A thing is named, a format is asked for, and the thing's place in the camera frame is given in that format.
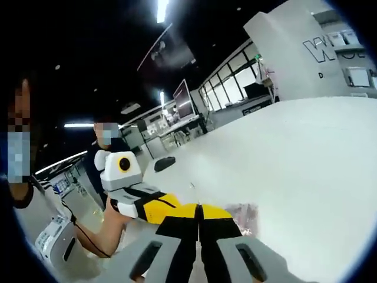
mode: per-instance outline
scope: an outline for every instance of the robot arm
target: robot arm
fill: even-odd
[[[143,174],[133,152],[110,153],[99,150],[94,158],[101,183],[117,212],[152,224],[161,224],[166,214],[181,206],[172,194],[143,182]]]

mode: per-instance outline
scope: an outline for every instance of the person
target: person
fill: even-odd
[[[128,144],[119,137],[118,124],[113,123],[110,115],[103,114],[95,116],[93,129],[97,140],[89,148],[83,164],[93,188],[100,195],[105,207],[107,195],[102,187],[100,172],[94,165],[95,154],[101,149],[108,152],[129,152],[131,149]]]
[[[11,201],[8,203],[14,209],[25,239],[33,245],[51,219],[62,215],[73,222],[83,248],[100,258],[109,258],[118,247],[125,224],[132,218],[116,212],[107,199],[100,231],[94,233],[76,219],[49,182],[41,181],[37,185],[32,182],[41,123],[30,111],[30,93],[29,80],[23,77],[13,94],[8,96],[7,129],[0,135],[1,185],[9,190],[6,195]]]

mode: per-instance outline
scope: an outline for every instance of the ceiling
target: ceiling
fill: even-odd
[[[119,123],[155,107],[136,69],[170,24],[196,58],[181,74],[197,88],[248,36],[243,25],[282,0],[170,0],[165,23],[156,23],[157,0],[39,0],[15,2],[10,35],[16,71],[33,70],[32,116],[44,127],[37,169],[87,149],[92,129],[65,129],[68,121],[91,121],[111,111]],[[177,85],[164,85],[171,95]],[[118,115],[126,103],[141,108]]]

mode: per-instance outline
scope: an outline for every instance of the black cable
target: black cable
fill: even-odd
[[[74,225],[78,228],[78,229],[80,229],[80,231],[88,238],[88,240],[89,240],[89,242],[91,242],[92,243],[92,245],[97,249],[97,250],[99,250],[99,252],[101,253],[101,254],[103,254],[104,256],[107,256],[108,258],[110,258],[111,256],[109,256],[108,254],[106,254],[106,253],[104,253],[102,250],[100,250],[96,245],[95,245],[95,243],[89,238],[89,236],[81,229],[81,227],[80,226],[78,226],[76,223],[74,223]]]

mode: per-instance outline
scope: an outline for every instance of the monitor screen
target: monitor screen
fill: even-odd
[[[173,97],[176,101],[177,111],[181,119],[195,114],[186,80],[182,81],[174,92]]]

